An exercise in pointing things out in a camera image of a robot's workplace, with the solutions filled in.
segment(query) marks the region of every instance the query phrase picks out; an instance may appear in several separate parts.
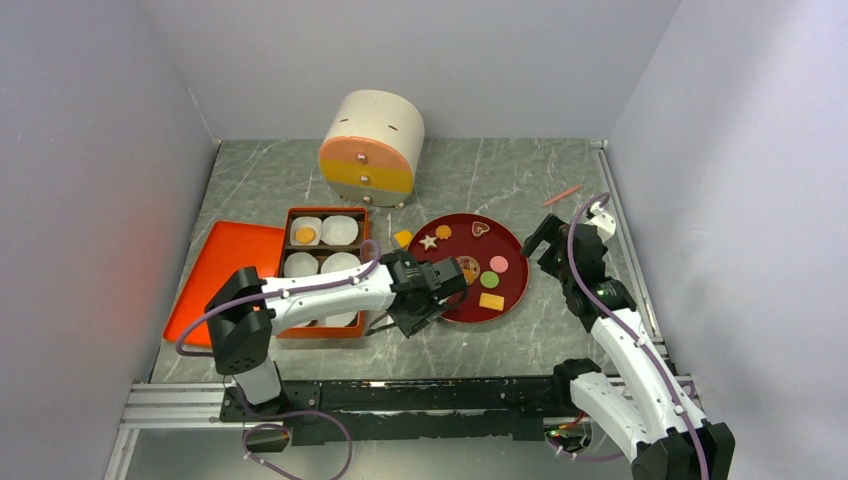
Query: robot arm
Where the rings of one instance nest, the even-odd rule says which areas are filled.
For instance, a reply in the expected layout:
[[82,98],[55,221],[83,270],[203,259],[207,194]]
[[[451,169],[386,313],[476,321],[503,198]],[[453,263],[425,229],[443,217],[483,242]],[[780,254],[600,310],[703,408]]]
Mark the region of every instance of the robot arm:
[[253,267],[236,271],[206,310],[262,294],[211,318],[215,369],[233,375],[253,405],[285,404],[285,393],[268,356],[271,337],[315,318],[361,310],[387,310],[407,338],[447,310],[447,300],[467,288],[453,258],[418,262],[395,251],[349,270],[301,278],[260,279]]
[[[557,366],[554,386],[566,403],[586,412],[615,441],[630,461],[634,478],[688,479],[693,473],[697,476],[694,431],[704,446],[710,478],[726,479],[735,446],[733,435],[723,423],[711,425],[674,380],[648,337],[632,297],[621,282],[606,275],[604,242],[615,233],[614,217],[600,202],[591,205],[587,216],[585,223],[571,226],[548,215],[527,238],[522,254],[529,257],[542,241],[550,244],[539,265],[560,281],[569,310],[609,355],[635,406],[612,387],[590,359],[568,360]],[[569,264],[568,236],[572,227],[571,260],[583,286],[605,309],[587,297]],[[605,311],[612,312],[618,321]],[[697,428],[689,428],[684,419],[691,420]]]

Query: orange food item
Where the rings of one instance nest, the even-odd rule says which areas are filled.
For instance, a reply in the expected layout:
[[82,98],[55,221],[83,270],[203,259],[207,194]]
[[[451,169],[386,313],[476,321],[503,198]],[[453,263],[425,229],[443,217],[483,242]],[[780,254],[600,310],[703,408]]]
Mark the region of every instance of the orange food item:
[[309,243],[315,240],[315,230],[309,227],[298,228],[294,232],[294,238],[300,243]]
[[467,268],[462,269],[462,274],[465,275],[465,283],[471,285],[474,280],[477,280],[477,274]]
[[451,235],[453,235],[453,231],[451,231],[449,226],[439,225],[436,227],[436,238],[439,240],[447,240]]

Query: round snack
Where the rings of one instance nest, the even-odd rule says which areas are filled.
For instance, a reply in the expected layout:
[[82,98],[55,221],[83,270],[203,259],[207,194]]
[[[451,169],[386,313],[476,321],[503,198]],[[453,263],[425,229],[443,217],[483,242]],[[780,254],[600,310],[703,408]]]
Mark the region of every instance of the round snack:
[[480,284],[488,289],[497,287],[500,281],[501,279],[495,272],[483,272],[483,275],[480,275]]
[[509,261],[504,257],[498,255],[496,257],[492,257],[492,259],[489,260],[489,267],[495,273],[504,273],[509,269]]
[[447,225],[439,225],[436,227],[436,238],[439,240],[447,240],[450,236],[453,235],[450,227]]
[[462,269],[462,274],[465,275],[465,283],[471,285],[474,280],[477,280],[477,275],[467,268]]
[[[307,238],[309,232],[304,229],[312,230],[312,239],[308,242],[303,242],[298,238],[298,234],[304,235]],[[318,240],[321,237],[321,219],[316,217],[297,217],[292,220],[289,227],[289,242],[292,245],[318,245]]]
[[304,243],[304,244],[307,244],[307,243],[311,242],[312,240],[315,240],[315,237],[316,237],[315,230],[313,230],[310,227],[300,227],[300,228],[297,229],[296,232],[294,232],[294,238],[298,242]]
[[362,262],[356,255],[347,252],[334,253],[324,260],[324,264],[321,265],[321,273],[340,272],[348,268],[358,267],[361,264]]
[[306,252],[295,252],[283,263],[283,276],[286,278],[308,277],[316,273],[318,259]]
[[346,215],[327,217],[321,224],[321,241],[327,245],[350,245],[359,236],[359,224]]
[[[462,269],[462,273],[465,275],[465,282],[471,285],[474,283],[474,280],[477,280],[477,277],[480,276],[480,264],[477,263],[477,260],[474,260],[474,257],[469,257],[467,255],[462,255],[456,257],[456,263],[459,264],[459,268]],[[471,275],[473,278],[469,282],[468,275]]]

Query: white wall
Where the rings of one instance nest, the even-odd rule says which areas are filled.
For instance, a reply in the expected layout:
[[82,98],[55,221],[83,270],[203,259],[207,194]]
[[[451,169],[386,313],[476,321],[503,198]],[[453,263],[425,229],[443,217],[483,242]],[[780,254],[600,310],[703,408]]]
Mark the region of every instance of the white wall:
[[848,4],[777,3],[683,1],[610,156],[732,478],[844,478]]
[[146,0],[219,138],[323,138],[361,88],[441,137],[607,138],[680,0]]
[[0,6],[0,478],[102,478],[215,147],[132,0]]

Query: wire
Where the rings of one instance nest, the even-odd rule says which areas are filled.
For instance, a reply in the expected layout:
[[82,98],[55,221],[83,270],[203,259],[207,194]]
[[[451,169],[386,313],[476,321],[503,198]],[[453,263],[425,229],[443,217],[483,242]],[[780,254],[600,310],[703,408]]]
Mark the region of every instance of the wire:
[[374,328],[374,329],[369,328],[368,330],[365,331],[365,336],[370,337],[371,335],[374,335],[375,333],[380,333],[384,330],[388,330],[390,328],[395,328],[395,327],[397,327],[397,323],[390,323],[388,325],[383,325],[382,327],[377,327],[377,328]]
[[176,345],[175,345],[177,353],[184,356],[184,357],[212,357],[212,358],[214,358],[215,355],[212,352],[194,352],[194,351],[186,350],[184,348],[185,340],[186,340],[186,338],[188,338],[188,336],[191,334],[191,332],[193,332],[195,329],[197,329],[197,327],[206,323],[209,319],[214,318],[216,315],[219,315],[219,314],[221,314],[221,313],[223,313],[223,312],[225,312],[225,311],[227,311],[231,308],[237,307],[239,305],[244,305],[245,303],[253,303],[253,302],[267,300],[269,298],[283,297],[284,292],[287,292],[290,295],[295,295],[295,294],[298,294],[298,293],[316,292],[316,291],[319,291],[319,290],[326,290],[328,288],[336,288],[336,287],[341,287],[341,286],[344,286],[344,285],[352,285],[352,284],[357,283],[359,280],[362,280],[363,278],[370,275],[371,272],[373,272],[374,269],[376,269],[377,266],[380,264],[380,255],[381,255],[380,245],[377,242],[375,242],[374,240],[365,240],[364,242],[362,242],[362,246],[359,248],[359,256],[364,259],[369,246],[374,248],[374,258],[372,258],[371,261],[368,262],[368,264],[365,266],[365,268],[361,272],[357,273],[356,275],[354,275],[350,278],[343,279],[343,280],[336,280],[334,282],[320,283],[318,285],[309,285],[309,286],[305,286],[305,287],[294,287],[294,288],[289,288],[289,289],[285,289],[285,290],[283,290],[283,289],[274,290],[272,292],[256,293],[256,294],[253,294],[253,295],[248,295],[246,297],[236,298],[235,300],[230,300],[229,302],[222,303],[221,305],[218,305],[217,307],[213,308],[212,310],[209,310],[208,312],[204,313],[200,318],[193,321],[188,327],[186,327],[186,329],[183,330],[183,333],[180,334],[179,338],[177,338],[177,342],[176,342]]
[[[299,412],[282,413],[279,415],[263,415],[251,408],[250,402],[247,401],[247,397],[245,396],[244,389],[241,388],[241,385],[236,385],[236,391],[238,393],[239,402],[241,403],[241,406],[244,407],[245,411],[247,411],[254,417],[262,420],[284,420],[286,418],[293,417],[318,416],[333,422],[337,427],[339,427],[339,430],[341,430],[342,435],[345,436],[345,440],[347,441],[347,459],[345,460],[345,464],[342,469],[339,470],[339,473],[330,477],[330,480],[338,480],[342,478],[345,473],[347,473],[347,469],[350,468],[350,462],[353,460],[353,438],[351,438],[350,436],[350,431],[348,431],[344,424],[340,422],[336,417],[318,410],[304,410]],[[289,435],[289,437],[291,437],[291,429],[288,427],[273,423],[262,423],[256,425],[255,427],[245,432],[242,436],[241,446],[244,450],[244,458],[249,458],[254,462],[258,463],[259,465],[262,465],[263,467],[273,471],[274,473],[282,475],[288,478],[289,480],[303,480],[302,478],[292,475],[291,473],[283,470],[282,468],[274,465],[271,462],[266,462],[264,458],[260,458],[258,455],[250,451],[250,449],[247,447],[247,438],[250,436],[251,433],[259,430],[279,430],[280,432],[283,432]]]
[[557,456],[559,456],[561,453],[565,452],[566,455],[571,456],[572,460],[576,460],[578,462],[591,462],[591,463],[609,462],[609,461],[612,461],[612,460],[618,460],[619,458],[624,456],[624,452],[618,452],[618,453],[614,453],[612,455],[605,455],[603,457],[586,457],[586,456],[583,456],[583,455],[580,455],[580,454],[577,454],[577,453],[566,452],[562,448],[562,445],[555,444],[554,442],[551,441],[550,438],[546,438],[545,441],[548,442],[548,445],[550,445],[551,448],[554,449]]
[[[630,338],[633,339],[634,342],[638,342],[640,340],[639,335],[633,331],[623,320],[621,320],[618,315],[616,315],[612,310],[609,309],[606,305],[603,304],[595,294],[586,286],[586,283],[583,282],[583,279],[580,277],[580,273],[577,271],[577,264],[574,261],[574,232],[576,230],[577,222],[580,220],[580,217],[592,206],[595,202],[600,202],[601,207],[605,206],[607,202],[610,200],[610,193],[603,192],[598,193],[596,195],[592,195],[589,197],[586,202],[574,212],[574,216],[571,217],[571,223],[568,227],[568,240],[566,242],[566,250],[568,252],[568,266],[571,268],[571,274],[574,276],[574,280],[577,282],[577,285],[580,287],[580,290],[586,295],[586,297],[595,304],[598,309],[603,312],[607,317],[612,319],[622,330],[624,330]],[[654,364],[654,367],[657,369],[657,372],[660,374],[660,377],[663,380],[666,388],[671,397],[671,401],[675,406],[682,407],[682,402],[680,398],[678,398],[677,391],[674,388],[674,383],[671,379],[671,376],[668,374],[665,368],[663,368],[661,360],[654,355],[654,352],[648,347],[648,344],[642,344],[641,347],[645,355]],[[692,419],[689,417],[689,413],[686,410],[683,410],[683,413],[680,415],[683,418],[683,423],[686,424],[686,428],[689,430],[689,434],[692,437],[692,443],[695,446],[695,453],[698,455],[698,465],[701,470],[701,480],[709,480],[710,472],[709,467],[707,466],[707,456],[704,453],[704,446],[701,444],[701,439],[698,437],[698,432],[695,431],[695,426],[692,424]]]
[[[341,287],[341,286],[344,286],[344,285],[353,285],[353,284],[358,283],[358,281],[360,281],[363,278],[366,278],[368,275],[370,275],[371,272],[373,272],[374,269],[376,269],[377,266],[380,264],[380,255],[381,255],[380,245],[377,242],[375,242],[374,240],[365,240],[364,242],[362,242],[362,246],[359,249],[360,257],[362,257],[363,259],[366,257],[366,253],[367,253],[369,246],[374,248],[374,258],[372,258],[371,261],[368,262],[368,264],[365,266],[365,268],[361,272],[357,273],[356,275],[354,275],[350,278],[347,278],[345,280],[337,280],[337,281],[334,281],[334,282],[322,283],[322,284],[318,284],[318,285],[289,288],[289,289],[285,289],[285,290],[280,289],[280,290],[275,290],[273,292],[263,292],[263,293],[257,293],[257,294],[254,294],[254,295],[248,295],[246,297],[241,297],[241,298],[237,298],[235,300],[231,300],[229,302],[222,303],[221,305],[218,305],[217,307],[213,308],[212,310],[209,310],[208,312],[203,314],[200,318],[198,318],[197,320],[192,322],[191,325],[189,325],[180,334],[180,337],[177,339],[177,342],[176,342],[176,345],[175,345],[177,353],[182,355],[182,356],[185,356],[185,357],[213,357],[214,358],[215,355],[212,352],[192,352],[192,351],[186,350],[184,348],[185,340],[191,334],[191,332],[193,332],[201,324],[206,323],[209,319],[214,318],[216,315],[218,315],[222,312],[225,312],[225,311],[227,311],[227,310],[229,310],[233,307],[237,307],[239,305],[244,305],[245,303],[258,302],[258,301],[261,301],[261,300],[266,300],[266,299],[274,298],[274,297],[284,297],[285,293],[288,293],[290,295],[294,295],[294,294],[297,294],[297,293],[315,292],[315,291],[319,291],[319,290],[326,290],[328,288],[336,288],[336,287]],[[263,420],[282,420],[284,418],[302,417],[302,416],[306,416],[306,415],[311,415],[311,416],[318,416],[318,417],[321,417],[321,418],[325,418],[325,419],[333,422],[337,427],[339,427],[339,429],[344,434],[345,439],[347,440],[347,460],[345,461],[344,467],[342,467],[341,471],[339,471],[339,473],[336,474],[334,477],[332,477],[330,480],[338,480],[339,478],[342,477],[342,475],[345,474],[345,472],[347,472],[347,469],[350,468],[350,462],[351,462],[351,460],[353,460],[353,439],[351,438],[350,432],[347,430],[347,428],[345,428],[344,424],[342,422],[340,422],[339,420],[337,420],[335,417],[333,417],[332,415],[326,414],[324,412],[311,411],[311,410],[310,411],[300,411],[300,412],[289,412],[289,413],[284,413],[284,414],[281,414],[281,415],[271,415],[271,416],[262,415],[262,414],[260,414],[256,411],[254,411],[250,407],[250,403],[247,401],[247,398],[245,397],[244,390],[241,388],[241,385],[237,384],[236,389],[237,389],[238,395],[239,395],[239,402],[241,402],[242,406],[244,407],[244,409],[246,411],[248,411],[251,415],[255,416],[256,418],[261,418]],[[258,430],[280,430],[281,432],[291,436],[291,429],[283,427],[282,425],[276,425],[276,424],[271,424],[271,423],[263,423],[263,424],[260,424],[260,425],[256,425],[255,427],[253,427],[250,430],[248,430],[247,432],[245,432],[244,436],[242,437],[242,448],[244,449],[244,458],[245,459],[249,458],[249,459],[253,460],[254,462],[274,471],[275,473],[278,473],[278,474],[288,478],[289,480],[302,480],[301,478],[296,477],[296,476],[286,472],[285,470],[277,467],[276,465],[274,465],[272,463],[266,462],[264,459],[259,458],[258,456],[256,456],[252,452],[250,452],[250,450],[247,447],[247,437],[251,433],[258,431]]]

